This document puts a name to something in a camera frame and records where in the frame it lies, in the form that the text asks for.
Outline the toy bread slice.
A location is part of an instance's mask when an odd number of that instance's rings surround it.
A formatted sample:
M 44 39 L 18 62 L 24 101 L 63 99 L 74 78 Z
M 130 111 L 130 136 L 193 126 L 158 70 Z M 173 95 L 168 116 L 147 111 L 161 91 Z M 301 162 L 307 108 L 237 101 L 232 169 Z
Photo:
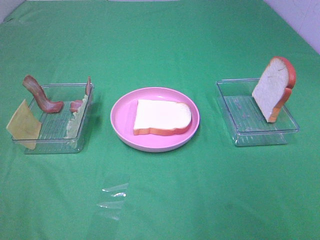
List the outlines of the toy bread slice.
M 192 123 L 190 107 L 183 102 L 139 99 L 133 134 L 171 136 L 187 132 Z
M 251 94 L 268 123 L 276 122 L 296 79 L 296 70 L 287 58 L 275 56 L 270 60 Z

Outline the toy lettuce leaf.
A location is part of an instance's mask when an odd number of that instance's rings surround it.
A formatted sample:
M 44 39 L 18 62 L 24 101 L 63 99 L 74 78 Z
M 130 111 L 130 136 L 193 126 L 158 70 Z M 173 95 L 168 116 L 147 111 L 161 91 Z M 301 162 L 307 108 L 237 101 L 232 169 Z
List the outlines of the toy lettuce leaf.
M 86 104 L 80 108 L 79 112 L 72 113 L 73 117 L 68 121 L 66 126 L 65 139 L 73 139 L 78 135 L 79 127 L 85 112 Z

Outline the yellow toy cheese slice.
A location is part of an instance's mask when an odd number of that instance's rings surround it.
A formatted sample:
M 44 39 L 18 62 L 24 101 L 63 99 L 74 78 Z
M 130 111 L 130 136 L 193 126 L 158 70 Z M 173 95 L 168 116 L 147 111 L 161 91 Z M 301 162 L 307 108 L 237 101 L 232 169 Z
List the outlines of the yellow toy cheese slice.
M 12 115 L 6 130 L 15 140 L 37 140 L 42 128 L 42 123 L 31 112 L 26 99 Z

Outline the curved toy bacon strip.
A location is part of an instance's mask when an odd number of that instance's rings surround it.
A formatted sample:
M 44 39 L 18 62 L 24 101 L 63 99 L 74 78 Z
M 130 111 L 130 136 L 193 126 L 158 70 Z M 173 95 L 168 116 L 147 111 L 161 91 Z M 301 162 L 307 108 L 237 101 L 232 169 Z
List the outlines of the curved toy bacon strip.
M 60 112 L 63 108 L 64 103 L 62 101 L 51 101 L 47 98 L 43 88 L 33 76 L 25 76 L 22 85 L 33 95 L 37 105 L 43 112 L 53 114 Z

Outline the pink round plate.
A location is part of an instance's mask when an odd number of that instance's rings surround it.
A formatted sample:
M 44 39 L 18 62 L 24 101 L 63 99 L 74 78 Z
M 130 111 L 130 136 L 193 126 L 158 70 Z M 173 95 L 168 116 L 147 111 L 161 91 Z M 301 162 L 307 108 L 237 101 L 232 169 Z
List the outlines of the pink round plate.
M 182 102 L 190 107 L 191 126 L 183 134 L 161 136 L 154 134 L 134 135 L 133 128 L 139 99 Z M 183 93 L 165 87 L 144 87 L 119 98 L 110 112 L 110 122 L 115 133 L 127 145 L 140 151 L 160 153 L 177 149 L 187 143 L 200 124 L 196 104 Z

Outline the green tablecloth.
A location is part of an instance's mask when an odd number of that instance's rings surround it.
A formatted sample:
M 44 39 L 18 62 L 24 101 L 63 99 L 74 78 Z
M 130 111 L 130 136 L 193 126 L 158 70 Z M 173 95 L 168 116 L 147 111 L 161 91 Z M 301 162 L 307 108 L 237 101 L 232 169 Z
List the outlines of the green tablecloth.
M 297 73 L 285 145 L 237 147 L 216 81 L 257 78 L 273 56 Z M 26 155 L 6 130 L 26 75 L 94 84 L 84 149 Z M 113 104 L 167 87 L 200 125 L 164 153 L 124 144 Z M 102 188 L 128 183 L 119 220 L 98 215 Z M 0 26 L 0 237 L 3 240 L 317 240 L 320 56 L 261 0 L 26 1 Z

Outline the clear right plastic tray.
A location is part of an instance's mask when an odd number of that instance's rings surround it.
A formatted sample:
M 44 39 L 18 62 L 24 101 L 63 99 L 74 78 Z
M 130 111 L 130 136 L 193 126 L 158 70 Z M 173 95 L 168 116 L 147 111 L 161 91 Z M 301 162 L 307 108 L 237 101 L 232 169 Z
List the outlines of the clear right plastic tray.
M 219 104 L 232 142 L 237 147 L 287 144 L 300 126 L 283 106 L 276 122 L 267 122 L 252 97 L 258 78 L 216 82 Z

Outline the clear plastic tray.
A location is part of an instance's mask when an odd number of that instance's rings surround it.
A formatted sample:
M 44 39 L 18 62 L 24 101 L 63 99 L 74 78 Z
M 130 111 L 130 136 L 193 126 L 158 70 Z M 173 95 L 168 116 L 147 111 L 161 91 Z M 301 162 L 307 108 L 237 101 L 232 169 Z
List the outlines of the clear plastic tray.
M 287 144 L 300 126 L 283 106 L 276 122 L 267 122 L 252 97 L 258 78 L 216 82 L 219 104 L 232 142 L 237 147 Z
M 71 103 L 85 98 L 86 85 L 86 83 L 43 84 L 41 87 L 47 98 L 54 102 L 62 101 L 63 108 L 58 113 L 46 113 L 39 108 L 36 100 L 33 99 L 28 107 L 33 116 L 41 122 L 39 135 L 35 139 L 12 138 L 12 142 L 19 144 L 25 154 L 73 154 L 80 152 L 84 147 L 85 132 L 93 102 L 94 85 L 92 83 L 72 133 L 67 133 L 67 127 L 68 123 L 75 118 L 70 111 Z

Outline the clear plastic film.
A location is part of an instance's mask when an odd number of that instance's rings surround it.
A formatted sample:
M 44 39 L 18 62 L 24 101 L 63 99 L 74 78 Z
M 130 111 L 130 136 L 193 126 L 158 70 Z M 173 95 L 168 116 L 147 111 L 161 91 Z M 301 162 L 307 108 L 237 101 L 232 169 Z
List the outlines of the clear plastic film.
M 96 204 L 97 213 L 106 219 L 119 221 L 124 206 L 129 183 L 122 183 L 101 189 L 99 200 Z

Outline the clear left plastic tray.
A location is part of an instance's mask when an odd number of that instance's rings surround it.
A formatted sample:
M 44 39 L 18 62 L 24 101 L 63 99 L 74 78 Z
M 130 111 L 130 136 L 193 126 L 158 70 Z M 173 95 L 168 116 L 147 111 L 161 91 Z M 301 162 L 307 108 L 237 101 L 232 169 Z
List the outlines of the clear left plastic tray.
M 73 154 L 80 152 L 84 147 L 85 132 L 93 102 L 94 85 L 92 83 L 72 133 L 67 133 L 67 127 L 68 123 L 75 118 L 70 111 L 71 103 L 85 98 L 86 85 L 86 83 L 43 84 L 41 87 L 47 98 L 54 102 L 62 101 L 63 108 L 58 113 L 46 113 L 39 108 L 36 100 L 33 99 L 28 107 L 33 116 L 41 122 L 39 135 L 35 139 L 12 138 L 12 142 L 19 144 L 25 154 Z

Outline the leaning toy bread slice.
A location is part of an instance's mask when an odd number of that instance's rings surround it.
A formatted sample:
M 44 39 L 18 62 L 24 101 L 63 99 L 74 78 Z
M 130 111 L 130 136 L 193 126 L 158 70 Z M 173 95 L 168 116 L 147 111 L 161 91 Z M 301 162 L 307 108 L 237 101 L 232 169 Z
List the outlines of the leaning toy bread slice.
M 251 94 L 268 123 L 276 122 L 296 79 L 296 70 L 287 58 L 275 56 L 270 60 Z

